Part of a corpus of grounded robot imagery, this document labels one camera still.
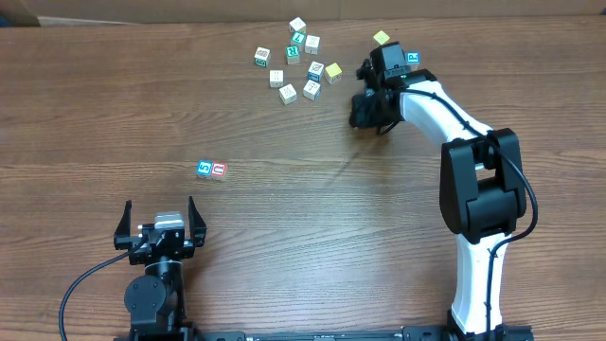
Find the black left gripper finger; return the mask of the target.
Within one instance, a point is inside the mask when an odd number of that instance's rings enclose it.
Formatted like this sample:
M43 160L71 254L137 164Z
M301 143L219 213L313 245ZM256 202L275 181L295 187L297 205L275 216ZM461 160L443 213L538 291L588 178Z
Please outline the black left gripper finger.
M116 250L129 250L131 246L131 209L132 201L125 203L120 222L114 233L114 247Z
M188 197L188 221L189 234L195 247L202 247L205 244L207 227L202 215L195 206L192 196Z

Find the blue number 5 block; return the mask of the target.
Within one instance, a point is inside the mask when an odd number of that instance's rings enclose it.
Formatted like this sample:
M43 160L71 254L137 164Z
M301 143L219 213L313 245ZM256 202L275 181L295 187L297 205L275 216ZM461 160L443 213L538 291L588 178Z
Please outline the blue number 5 block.
M196 169L198 177L210 177L212 172L213 162L209 160L200 160Z

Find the red letter U block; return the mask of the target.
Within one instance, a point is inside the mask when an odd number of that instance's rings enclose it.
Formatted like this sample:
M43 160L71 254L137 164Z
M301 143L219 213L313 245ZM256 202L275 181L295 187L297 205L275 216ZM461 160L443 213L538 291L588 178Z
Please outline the red letter U block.
M210 177L215 180L224 181L228 174L228 166L223 162L214 162L210 171Z

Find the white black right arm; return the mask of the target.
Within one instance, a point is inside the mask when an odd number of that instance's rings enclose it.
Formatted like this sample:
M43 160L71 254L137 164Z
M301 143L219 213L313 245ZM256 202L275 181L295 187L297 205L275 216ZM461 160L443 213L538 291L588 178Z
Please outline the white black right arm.
M349 123L384 135L409 122L441 149L439 207L456 237L456 291L443 340L529 340L529 327L504 323L500 289L507 246L536 202L522 171L517 135L467 114L437 78L420 69L389 80L364 65L365 91L353 96Z

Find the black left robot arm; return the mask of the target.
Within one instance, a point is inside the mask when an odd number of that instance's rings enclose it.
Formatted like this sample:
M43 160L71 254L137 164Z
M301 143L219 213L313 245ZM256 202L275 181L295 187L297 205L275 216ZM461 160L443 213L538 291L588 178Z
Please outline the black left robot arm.
M132 202L125 204L114 234L114 246L128 253L131 265L142 265L144 274L125 290L124 303L131 316L130 340L201 340L202 333L187 321L183 261L205 245L207 227L192 197L188 217L178 211L163 212L151 224L131 234Z

